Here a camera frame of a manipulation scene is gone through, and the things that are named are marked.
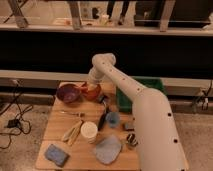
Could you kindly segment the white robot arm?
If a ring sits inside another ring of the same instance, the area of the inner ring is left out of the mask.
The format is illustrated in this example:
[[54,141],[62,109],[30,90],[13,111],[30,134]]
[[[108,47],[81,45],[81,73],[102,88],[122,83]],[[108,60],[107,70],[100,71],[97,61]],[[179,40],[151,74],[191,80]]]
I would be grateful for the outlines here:
[[142,171],[187,171],[189,166],[168,98],[115,67],[112,53],[96,54],[88,82],[108,77],[131,101],[139,166]]

